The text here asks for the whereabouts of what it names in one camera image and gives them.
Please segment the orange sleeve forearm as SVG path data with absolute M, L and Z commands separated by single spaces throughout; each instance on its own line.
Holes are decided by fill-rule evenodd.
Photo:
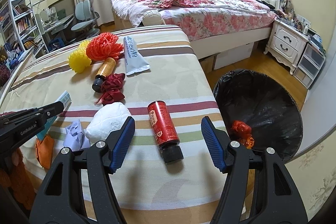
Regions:
M 31 210 L 35 199 L 35 191 L 26 173 L 23 155 L 19 148 L 13 152 L 10 160 L 13 163 L 10 170 L 5 170 L 4 164 L 1 163 L 1 186 L 11 189 L 15 201 L 26 210 Z

